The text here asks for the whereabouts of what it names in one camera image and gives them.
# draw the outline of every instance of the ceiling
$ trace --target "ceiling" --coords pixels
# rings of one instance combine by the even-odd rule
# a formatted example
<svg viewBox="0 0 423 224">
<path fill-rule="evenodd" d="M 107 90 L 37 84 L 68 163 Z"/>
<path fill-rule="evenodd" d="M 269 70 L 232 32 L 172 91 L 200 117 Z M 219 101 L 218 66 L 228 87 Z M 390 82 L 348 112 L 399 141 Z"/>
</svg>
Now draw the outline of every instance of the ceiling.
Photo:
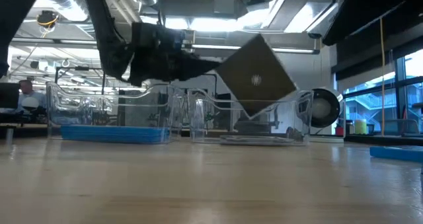
<svg viewBox="0 0 423 224">
<path fill-rule="evenodd" d="M 118 32 L 127 40 L 131 38 L 130 22 L 131 14 L 136 15 L 144 22 L 155 23 L 156 16 L 152 14 L 154 10 L 143 6 L 139 9 L 139 0 L 106 0 L 112 16 L 115 18 L 115 25 Z M 265 39 L 274 48 L 290 48 L 300 50 L 319 51 L 319 43 L 308 37 L 305 33 L 313 23 L 315 26 L 310 32 L 324 34 L 327 30 L 330 19 L 337 11 L 339 0 L 268 0 L 268 9 L 261 9 L 261 14 L 253 14 L 252 17 L 244 17 L 244 22 L 255 20 L 258 22 L 250 23 L 248 26 L 239 26 L 241 18 L 235 19 L 225 15 L 214 15 L 210 17 L 197 17 L 192 15 L 196 11 L 201 13 L 210 10 L 206 5 L 216 8 L 215 0 L 161 0 L 165 8 L 164 14 L 167 16 L 167 27 L 178 29 L 185 27 L 196 27 L 195 44 L 209 46 L 242 46 L 251 37 L 257 33 L 263 33 Z M 196 10 L 192 10 L 193 3 L 198 2 Z M 36 17 L 41 11 L 57 11 L 57 5 L 49 0 L 37 0 L 36 4 L 29 12 L 25 22 L 18 31 L 16 38 L 40 38 L 45 32 L 36 22 Z M 291 22 L 286 22 L 286 18 L 291 17 Z M 280 24 L 286 24 L 287 27 L 280 28 Z M 94 38 L 83 30 L 90 27 L 87 22 L 72 22 L 62 15 L 53 31 L 45 35 L 45 39 L 60 40 L 89 40 Z M 30 40 L 22 42 L 13 42 L 9 49 L 11 54 L 11 80 L 18 81 L 27 76 L 33 76 L 35 83 L 44 84 L 46 81 L 54 81 L 55 71 L 42 71 L 32 69 L 31 62 L 40 61 L 40 63 L 51 65 L 67 65 L 69 67 L 85 66 L 90 68 L 100 68 L 100 60 L 96 46 L 93 44 L 72 44 L 66 43 L 36 43 Z M 197 49 L 197 54 L 206 57 L 227 57 L 233 50 L 213 50 Z M 63 74 L 59 83 L 63 85 L 78 85 L 98 87 L 102 85 L 102 71 L 91 69 L 89 71 L 75 71 L 73 69 L 61 69 Z M 83 78 L 84 81 L 77 82 L 73 78 Z M 113 87 L 128 87 L 128 84 L 106 77 L 107 90 L 111 91 Z"/>
</svg>

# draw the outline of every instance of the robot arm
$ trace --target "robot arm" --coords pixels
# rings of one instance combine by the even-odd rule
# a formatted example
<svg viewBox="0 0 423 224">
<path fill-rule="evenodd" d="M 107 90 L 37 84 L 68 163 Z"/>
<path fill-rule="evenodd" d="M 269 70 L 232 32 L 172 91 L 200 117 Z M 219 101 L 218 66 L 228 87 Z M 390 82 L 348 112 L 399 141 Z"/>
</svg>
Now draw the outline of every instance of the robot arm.
<svg viewBox="0 0 423 224">
<path fill-rule="evenodd" d="M 0 0 L 0 76 L 7 73 L 7 50 L 20 24 L 36 0 Z M 197 77 L 220 65 L 205 61 L 181 50 L 183 32 L 162 25 L 134 22 L 132 41 L 126 43 L 114 27 L 106 0 L 86 0 L 93 22 L 97 48 L 104 72 L 123 80 L 122 75 L 131 64 L 128 81 L 141 86 L 146 79 L 173 81 Z"/>
</svg>

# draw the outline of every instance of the person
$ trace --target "person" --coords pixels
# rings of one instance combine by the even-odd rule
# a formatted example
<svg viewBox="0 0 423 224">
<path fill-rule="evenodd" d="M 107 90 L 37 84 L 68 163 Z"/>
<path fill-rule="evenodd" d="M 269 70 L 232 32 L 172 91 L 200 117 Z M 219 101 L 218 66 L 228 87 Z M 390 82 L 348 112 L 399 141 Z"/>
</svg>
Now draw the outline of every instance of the person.
<svg viewBox="0 0 423 224">
<path fill-rule="evenodd" d="M 47 101 L 46 101 L 46 95 L 42 93 L 37 93 L 32 89 L 32 82 L 29 80 L 22 80 L 19 81 L 20 90 L 22 91 L 22 94 L 19 95 L 19 101 L 18 101 L 18 108 L 15 110 L 15 112 L 26 112 L 25 108 L 22 107 L 22 102 L 24 99 L 28 97 L 35 98 L 38 101 L 38 106 L 42 108 L 47 107 Z"/>
</svg>

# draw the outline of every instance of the computer monitor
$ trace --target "computer monitor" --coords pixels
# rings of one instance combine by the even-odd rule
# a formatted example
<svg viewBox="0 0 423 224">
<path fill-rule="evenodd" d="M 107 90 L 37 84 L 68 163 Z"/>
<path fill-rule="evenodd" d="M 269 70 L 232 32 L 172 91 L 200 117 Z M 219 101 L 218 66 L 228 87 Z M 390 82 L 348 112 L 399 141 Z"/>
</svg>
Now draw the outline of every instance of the computer monitor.
<svg viewBox="0 0 423 224">
<path fill-rule="evenodd" d="M 0 83 L 0 108 L 18 108 L 18 83 Z"/>
</svg>

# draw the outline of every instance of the wooden table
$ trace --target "wooden table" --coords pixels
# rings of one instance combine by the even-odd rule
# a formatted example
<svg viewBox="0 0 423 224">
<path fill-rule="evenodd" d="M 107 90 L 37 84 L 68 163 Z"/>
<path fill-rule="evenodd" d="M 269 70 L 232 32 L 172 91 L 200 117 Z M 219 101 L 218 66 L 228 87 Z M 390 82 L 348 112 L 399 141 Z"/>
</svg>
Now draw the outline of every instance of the wooden table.
<svg viewBox="0 0 423 224">
<path fill-rule="evenodd" d="M 0 147 L 0 223 L 423 223 L 417 163 L 368 147 Z"/>
</svg>

